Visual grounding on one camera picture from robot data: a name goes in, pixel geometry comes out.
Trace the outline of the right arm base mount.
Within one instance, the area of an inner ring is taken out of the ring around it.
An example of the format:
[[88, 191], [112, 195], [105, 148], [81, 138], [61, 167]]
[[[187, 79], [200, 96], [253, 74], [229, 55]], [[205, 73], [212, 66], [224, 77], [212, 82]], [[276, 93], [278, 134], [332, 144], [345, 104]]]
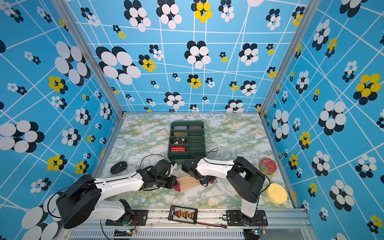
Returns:
[[263, 210], [257, 210], [252, 218], [244, 215], [240, 210], [227, 210], [227, 224], [229, 226], [266, 227], [268, 220]]

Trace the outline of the tan maroon striped sock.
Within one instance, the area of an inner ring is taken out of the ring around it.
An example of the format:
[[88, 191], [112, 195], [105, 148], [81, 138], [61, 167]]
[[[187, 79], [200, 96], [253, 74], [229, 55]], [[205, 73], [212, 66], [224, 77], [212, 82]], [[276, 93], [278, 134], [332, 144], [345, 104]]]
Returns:
[[212, 180], [208, 184], [202, 185], [199, 180], [196, 180], [195, 178], [187, 175], [177, 178], [176, 185], [173, 186], [173, 189], [177, 192], [184, 192], [188, 189], [198, 187], [198, 186], [207, 186], [215, 184], [217, 180]]

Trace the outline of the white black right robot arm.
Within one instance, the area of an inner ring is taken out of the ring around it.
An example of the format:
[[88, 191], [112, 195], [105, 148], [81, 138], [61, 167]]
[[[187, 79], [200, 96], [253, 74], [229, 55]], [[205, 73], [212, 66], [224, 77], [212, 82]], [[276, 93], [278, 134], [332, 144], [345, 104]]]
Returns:
[[200, 181], [201, 185], [217, 178], [228, 180], [242, 198], [241, 221], [247, 226], [255, 223], [266, 176], [248, 160], [237, 157], [233, 161], [217, 161], [197, 157], [194, 160], [185, 160], [182, 170]]

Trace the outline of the green plastic organizer tray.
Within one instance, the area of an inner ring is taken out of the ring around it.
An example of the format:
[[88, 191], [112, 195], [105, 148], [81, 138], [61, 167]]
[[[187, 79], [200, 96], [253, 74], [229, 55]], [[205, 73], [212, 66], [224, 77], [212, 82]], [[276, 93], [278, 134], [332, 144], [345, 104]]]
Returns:
[[[200, 125], [203, 126], [201, 130], [189, 130], [191, 125]], [[174, 130], [174, 126], [188, 126], [187, 130]], [[179, 137], [186, 138], [186, 144], [171, 144], [171, 141], [174, 137], [175, 132], [187, 132], [188, 136]], [[173, 146], [184, 146], [186, 147], [185, 152], [171, 152], [171, 147]], [[206, 153], [206, 144], [205, 144], [205, 126], [202, 121], [174, 121], [171, 123], [170, 127], [170, 137], [169, 137], [169, 146], [168, 146], [168, 158], [170, 160], [176, 161], [178, 165], [181, 165], [184, 160], [193, 160], [196, 157], [201, 157]]]

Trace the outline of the aluminium front rail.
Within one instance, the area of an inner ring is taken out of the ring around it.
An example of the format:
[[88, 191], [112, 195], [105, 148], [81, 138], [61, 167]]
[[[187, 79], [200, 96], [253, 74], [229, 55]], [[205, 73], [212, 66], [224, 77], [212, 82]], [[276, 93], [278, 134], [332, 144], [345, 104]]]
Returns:
[[316, 240], [307, 212], [303, 209], [266, 209], [268, 226], [229, 226], [223, 220], [227, 209], [200, 209], [200, 224], [168, 220], [168, 209], [148, 210], [145, 226], [106, 226], [91, 220], [71, 229], [61, 229], [58, 240]]

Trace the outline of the yellow rolled sock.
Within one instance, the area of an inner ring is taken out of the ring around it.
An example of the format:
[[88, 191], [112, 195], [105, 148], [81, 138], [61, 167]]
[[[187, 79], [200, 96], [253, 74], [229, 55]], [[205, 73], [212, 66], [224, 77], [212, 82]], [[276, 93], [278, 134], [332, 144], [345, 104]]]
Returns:
[[185, 137], [188, 136], [187, 132], [175, 132], [174, 137]]

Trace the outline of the yellow round sponge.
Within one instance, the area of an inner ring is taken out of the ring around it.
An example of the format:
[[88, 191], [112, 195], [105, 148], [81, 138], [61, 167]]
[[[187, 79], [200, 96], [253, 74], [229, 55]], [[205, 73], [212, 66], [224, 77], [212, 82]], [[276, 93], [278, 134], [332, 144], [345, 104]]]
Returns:
[[270, 202], [281, 205], [285, 203], [288, 199], [287, 191], [283, 186], [272, 183], [266, 190], [266, 196], [270, 200]]

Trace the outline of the maroon rolled sock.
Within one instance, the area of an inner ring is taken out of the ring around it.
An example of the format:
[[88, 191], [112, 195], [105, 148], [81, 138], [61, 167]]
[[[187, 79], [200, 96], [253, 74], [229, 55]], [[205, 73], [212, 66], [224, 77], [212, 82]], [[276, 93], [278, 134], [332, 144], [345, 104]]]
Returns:
[[200, 126], [200, 125], [189, 126], [189, 130], [201, 130], [201, 129], [203, 129], [203, 126]]

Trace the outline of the red green tape roll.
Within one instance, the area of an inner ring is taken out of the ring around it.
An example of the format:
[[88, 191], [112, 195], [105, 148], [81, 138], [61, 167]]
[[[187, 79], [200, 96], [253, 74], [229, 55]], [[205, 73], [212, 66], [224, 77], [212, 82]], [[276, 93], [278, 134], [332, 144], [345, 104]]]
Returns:
[[263, 159], [259, 163], [259, 170], [265, 175], [273, 175], [277, 169], [276, 162], [271, 159]]

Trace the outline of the black patterned rolled sock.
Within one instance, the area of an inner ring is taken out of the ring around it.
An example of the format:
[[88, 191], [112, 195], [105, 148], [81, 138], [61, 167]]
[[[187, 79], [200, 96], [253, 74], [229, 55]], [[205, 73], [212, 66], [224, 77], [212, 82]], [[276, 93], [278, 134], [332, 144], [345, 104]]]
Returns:
[[179, 145], [179, 144], [186, 144], [187, 139], [186, 138], [179, 138], [179, 137], [173, 137], [171, 144]]

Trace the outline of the red patterned rolled sock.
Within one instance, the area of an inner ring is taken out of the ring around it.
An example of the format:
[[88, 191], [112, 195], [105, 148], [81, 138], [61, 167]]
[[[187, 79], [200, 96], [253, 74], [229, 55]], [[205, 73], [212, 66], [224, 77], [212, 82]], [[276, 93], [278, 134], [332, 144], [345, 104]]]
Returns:
[[184, 146], [173, 146], [171, 147], [171, 152], [185, 152], [186, 147]]

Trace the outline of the black computer mouse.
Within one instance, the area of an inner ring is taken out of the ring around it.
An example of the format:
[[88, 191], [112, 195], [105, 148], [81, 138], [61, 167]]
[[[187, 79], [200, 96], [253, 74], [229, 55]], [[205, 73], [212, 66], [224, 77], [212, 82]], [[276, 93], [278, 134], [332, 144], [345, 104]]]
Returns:
[[120, 161], [111, 167], [110, 173], [113, 175], [118, 174], [118, 173], [124, 171], [127, 168], [127, 166], [128, 166], [127, 162]]

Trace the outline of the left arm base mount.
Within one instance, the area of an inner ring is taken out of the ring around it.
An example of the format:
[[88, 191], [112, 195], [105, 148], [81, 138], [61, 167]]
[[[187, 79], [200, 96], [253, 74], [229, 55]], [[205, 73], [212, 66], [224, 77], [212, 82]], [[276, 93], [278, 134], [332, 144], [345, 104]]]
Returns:
[[145, 226], [148, 219], [148, 210], [132, 210], [124, 214], [117, 221], [106, 220], [106, 226]]

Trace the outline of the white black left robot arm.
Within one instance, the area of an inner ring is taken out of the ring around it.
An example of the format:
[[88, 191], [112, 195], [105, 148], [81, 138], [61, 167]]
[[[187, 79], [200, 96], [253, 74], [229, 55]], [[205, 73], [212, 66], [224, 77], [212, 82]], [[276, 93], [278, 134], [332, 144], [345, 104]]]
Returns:
[[177, 178], [172, 174], [175, 161], [160, 160], [154, 166], [124, 176], [93, 178], [84, 175], [56, 200], [56, 206], [65, 229], [73, 229], [87, 220], [108, 220], [117, 226], [126, 226], [137, 218], [129, 203], [108, 198], [125, 192], [152, 190], [155, 187], [172, 189]]

